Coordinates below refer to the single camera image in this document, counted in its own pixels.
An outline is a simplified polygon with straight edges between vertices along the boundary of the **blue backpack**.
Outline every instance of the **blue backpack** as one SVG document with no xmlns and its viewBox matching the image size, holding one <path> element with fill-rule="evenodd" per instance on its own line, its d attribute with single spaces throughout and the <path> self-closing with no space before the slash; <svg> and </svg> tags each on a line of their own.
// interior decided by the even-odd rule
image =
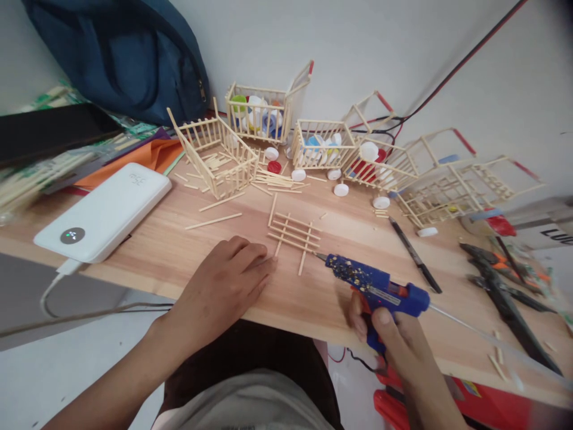
<svg viewBox="0 0 573 430">
<path fill-rule="evenodd" d="M 93 103 L 151 124 L 205 116 L 199 45 L 167 0 L 23 0 L 72 84 Z"/>
</svg>

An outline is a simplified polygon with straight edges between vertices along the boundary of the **charging cable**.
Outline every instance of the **charging cable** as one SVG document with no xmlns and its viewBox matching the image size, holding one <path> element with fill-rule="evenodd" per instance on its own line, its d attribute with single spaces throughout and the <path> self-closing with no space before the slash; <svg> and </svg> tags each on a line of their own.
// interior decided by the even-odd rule
<svg viewBox="0 0 573 430">
<path fill-rule="evenodd" d="M 53 313 L 48 307 L 48 297 L 54 289 L 54 287 L 60 282 L 64 277 L 73 275 L 81 267 L 83 263 L 74 259 L 67 259 L 57 270 L 58 275 L 54 278 L 50 286 L 44 291 L 42 297 L 40 298 L 40 309 L 42 313 L 48 318 L 59 318 L 59 315 Z"/>
</svg>

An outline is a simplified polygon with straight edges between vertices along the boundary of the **hand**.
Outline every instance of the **hand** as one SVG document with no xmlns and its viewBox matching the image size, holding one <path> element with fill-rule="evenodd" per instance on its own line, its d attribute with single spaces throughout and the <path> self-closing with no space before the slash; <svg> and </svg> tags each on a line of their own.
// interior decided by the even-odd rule
<svg viewBox="0 0 573 430">
<path fill-rule="evenodd" d="M 197 268 L 183 294 L 161 317 L 185 360 L 218 338 L 257 301 L 276 269 L 267 247 L 235 236 L 221 241 Z"/>
<path fill-rule="evenodd" d="M 354 291 L 350 302 L 350 322 L 361 342 L 366 342 L 367 327 L 362 312 L 360 295 Z M 403 312 L 395 312 L 395 318 L 394 322 L 386 308 L 378 308 L 372 313 L 372 325 L 386 345 L 388 363 L 402 381 L 411 386 L 431 386 L 436 379 L 443 381 L 418 318 Z"/>
</svg>

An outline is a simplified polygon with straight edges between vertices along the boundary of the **black marker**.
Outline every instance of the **black marker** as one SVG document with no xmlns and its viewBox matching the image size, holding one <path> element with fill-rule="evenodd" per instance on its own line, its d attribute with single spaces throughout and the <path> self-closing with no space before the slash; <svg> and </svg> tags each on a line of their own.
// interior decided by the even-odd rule
<svg viewBox="0 0 573 430">
<path fill-rule="evenodd" d="M 398 237 L 408 250 L 408 253 L 412 257 L 412 259 L 414 259 L 414 263 L 416 263 L 416 266 L 418 266 L 418 269 L 421 270 L 422 274 L 426 278 L 426 281 L 428 281 L 428 284 L 430 284 L 432 290 L 434 290 L 438 294 L 442 294 L 442 289 L 440 288 L 440 286 L 438 285 L 438 283 L 436 282 L 436 280 L 434 279 L 434 277 L 432 276 L 426 265 L 422 263 L 422 260 L 420 260 L 418 254 L 416 253 L 416 251 L 414 251 L 414 248 L 412 248 L 412 245 L 408 241 L 408 238 L 406 237 L 406 235 L 404 234 L 398 223 L 394 221 L 394 218 L 392 217 L 390 217 L 389 220 L 390 223 L 392 223 L 392 227 L 394 227 L 394 230 L 396 230 L 396 233 L 398 233 Z"/>
</svg>

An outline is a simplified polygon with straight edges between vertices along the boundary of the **blue glue gun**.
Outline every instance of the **blue glue gun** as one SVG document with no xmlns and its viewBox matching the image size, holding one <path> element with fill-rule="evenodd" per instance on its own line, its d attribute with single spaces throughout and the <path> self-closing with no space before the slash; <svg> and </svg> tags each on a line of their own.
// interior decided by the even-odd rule
<svg viewBox="0 0 573 430">
<path fill-rule="evenodd" d="M 371 266 L 350 260 L 335 254 L 319 254 L 316 256 L 331 268 L 334 276 L 348 282 L 354 291 L 360 294 L 362 314 L 368 327 L 367 343 L 372 349 L 384 357 L 386 346 L 372 325 L 371 315 L 380 308 L 387 308 L 392 315 L 394 312 L 404 312 L 418 318 L 430 305 L 430 295 L 427 291 L 416 287 L 411 282 L 405 287 L 391 282 L 390 274 Z"/>
</svg>

